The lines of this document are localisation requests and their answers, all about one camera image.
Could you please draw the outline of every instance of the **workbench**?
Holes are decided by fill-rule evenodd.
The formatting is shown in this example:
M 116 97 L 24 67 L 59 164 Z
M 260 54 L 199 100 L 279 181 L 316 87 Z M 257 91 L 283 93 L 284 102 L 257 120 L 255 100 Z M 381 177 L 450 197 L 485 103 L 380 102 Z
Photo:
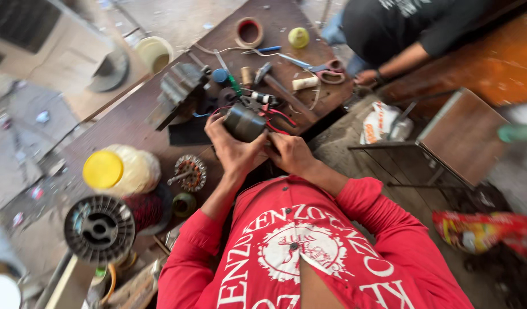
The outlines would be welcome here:
M 270 9 L 265 9 L 263 7 L 264 4 L 270 5 Z M 265 37 L 263 43 L 259 46 L 260 48 L 281 45 L 281 52 L 291 53 L 294 57 L 312 65 L 320 65 L 334 58 L 332 49 L 320 39 L 315 28 L 307 17 L 304 16 L 298 5 L 292 0 L 268 0 L 265 3 L 257 0 L 249 0 L 200 39 L 198 44 L 209 50 L 215 48 L 223 50 L 229 47 L 237 47 L 234 41 L 234 28 L 236 22 L 243 17 L 256 17 L 262 23 Z M 294 49 L 288 43 L 288 32 L 295 27 L 305 27 L 309 31 L 310 43 L 303 49 Z M 215 55 L 204 53 L 195 46 L 192 46 L 191 50 L 204 64 L 208 64 L 212 70 L 221 68 Z M 261 57 L 257 54 L 241 55 L 241 52 L 243 51 L 240 49 L 232 49 L 221 53 L 229 70 L 237 81 L 241 80 L 240 68 L 248 66 L 255 71 L 266 62 L 272 63 L 273 69 L 271 74 L 289 91 L 292 90 L 292 80 L 295 75 L 297 75 L 297 79 L 311 77 L 310 73 L 303 72 L 300 67 L 292 63 L 287 63 L 278 55 Z M 68 202 L 71 205 L 82 197 L 94 194 L 82 180 L 82 167 L 86 159 L 94 151 L 100 150 L 110 144 L 129 144 L 135 148 L 150 151 L 155 154 L 160 161 L 163 172 L 161 181 L 164 183 L 173 176 L 174 165 L 178 158 L 185 154 L 198 155 L 208 167 L 206 185 L 201 191 L 194 194 L 197 198 L 198 206 L 202 205 L 214 191 L 214 188 L 222 177 L 223 169 L 211 145 L 170 146 L 166 129 L 160 132 L 155 131 L 150 125 L 144 122 L 145 118 L 157 106 L 157 96 L 161 92 L 160 81 L 163 74 L 177 62 L 197 65 L 189 55 L 185 53 L 180 55 L 165 67 L 163 71 L 147 81 L 141 88 L 131 94 L 64 149 L 64 156 L 68 166 L 67 174 L 68 179 L 70 179 L 70 184 L 67 188 Z M 213 82 L 210 82 L 210 86 L 207 94 L 217 97 L 222 87 Z M 254 89 L 277 95 L 272 89 L 267 87 L 255 86 Z M 312 105 L 315 98 L 315 91 L 313 89 L 304 89 L 298 91 L 296 94 L 297 98 L 308 107 Z M 349 79 L 340 85 L 322 84 L 320 99 L 313 111 L 319 119 L 322 119 L 322 117 L 328 115 L 331 111 L 340 107 L 344 101 L 349 99 L 351 92 L 352 83 Z M 292 112 L 286 105 L 281 107 L 281 111 L 294 119 L 298 124 L 297 128 L 290 130 L 293 134 L 300 135 L 315 124 L 305 119 L 304 116 Z M 264 154 L 259 156 L 255 162 L 255 166 L 261 164 L 266 158 Z M 173 184 L 170 190 L 174 194 L 181 192 L 177 184 Z M 143 241 L 144 239 L 146 240 L 147 238 L 139 237 L 136 242 Z

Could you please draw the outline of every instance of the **black shirt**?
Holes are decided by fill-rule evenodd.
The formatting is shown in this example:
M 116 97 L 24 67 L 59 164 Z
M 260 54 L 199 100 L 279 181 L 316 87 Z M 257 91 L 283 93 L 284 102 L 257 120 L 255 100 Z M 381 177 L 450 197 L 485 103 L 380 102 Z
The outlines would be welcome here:
M 486 11 L 489 0 L 351 0 L 342 28 L 348 46 L 375 67 L 419 41 L 440 56 Z

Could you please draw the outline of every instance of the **hammer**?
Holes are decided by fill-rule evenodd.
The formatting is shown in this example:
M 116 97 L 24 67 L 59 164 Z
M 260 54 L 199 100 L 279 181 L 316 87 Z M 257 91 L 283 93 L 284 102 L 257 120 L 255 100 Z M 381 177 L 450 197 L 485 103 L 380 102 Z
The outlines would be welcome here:
M 268 74 L 271 71 L 271 63 L 266 63 L 256 72 L 256 78 L 254 79 L 254 84 L 257 85 L 260 81 L 265 80 L 267 85 L 273 88 L 279 93 L 285 100 L 294 105 L 294 107 L 299 110 L 306 118 L 315 123 L 319 119 L 314 112 L 312 112 L 306 105 L 304 105 L 300 100 L 295 96 L 291 95 L 288 90 L 283 87 L 271 74 Z

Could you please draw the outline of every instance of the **blue wire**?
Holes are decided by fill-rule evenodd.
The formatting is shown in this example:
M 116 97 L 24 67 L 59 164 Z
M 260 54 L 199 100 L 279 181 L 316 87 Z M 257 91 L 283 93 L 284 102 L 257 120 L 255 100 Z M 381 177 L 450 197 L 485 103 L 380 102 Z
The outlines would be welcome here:
M 202 115 L 199 115 L 199 114 L 197 114 L 197 113 L 193 113 L 193 116 L 195 116 L 195 117 L 197 117 L 197 118 L 198 118 L 198 117 L 207 117 L 207 116 L 210 116 L 210 115 L 212 115 L 212 114 L 211 114 L 211 113 L 208 113 L 208 114 L 202 114 Z

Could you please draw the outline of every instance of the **man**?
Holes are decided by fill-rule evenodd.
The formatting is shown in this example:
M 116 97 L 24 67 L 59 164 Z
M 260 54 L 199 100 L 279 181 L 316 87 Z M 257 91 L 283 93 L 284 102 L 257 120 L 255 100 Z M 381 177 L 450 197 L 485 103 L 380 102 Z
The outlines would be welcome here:
M 158 309 L 473 308 L 427 228 L 381 195 L 376 179 L 348 179 L 315 159 L 301 137 L 235 140 L 209 118 L 224 175 L 188 219 L 159 278 Z M 267 138 L 278 153 L 264 148 Z M 264 149 L 289 172 L 236 200 L 216 273 L 222 225 L 235 193 Z M 372 246 L 351 221 L 376 235 Z
M 394 78 L 442 56 L 473 30 L 490 0 L 350 0 L 323 30 L 330 45 L 355 52 L 347 72 L 358 85 Z

